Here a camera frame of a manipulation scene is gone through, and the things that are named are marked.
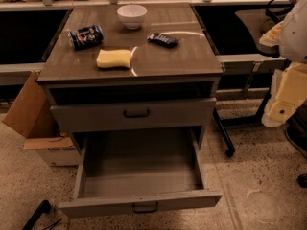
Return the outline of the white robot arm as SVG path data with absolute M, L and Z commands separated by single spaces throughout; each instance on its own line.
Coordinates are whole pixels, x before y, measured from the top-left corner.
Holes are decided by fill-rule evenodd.
M 299 0 L 259 42 L 279 46 L 280 56 L 291 62 L 284 71 L 274 72 L 271 97 L 261 119 L 265 127 L 279 127 L 307 100 L 307 0 Z

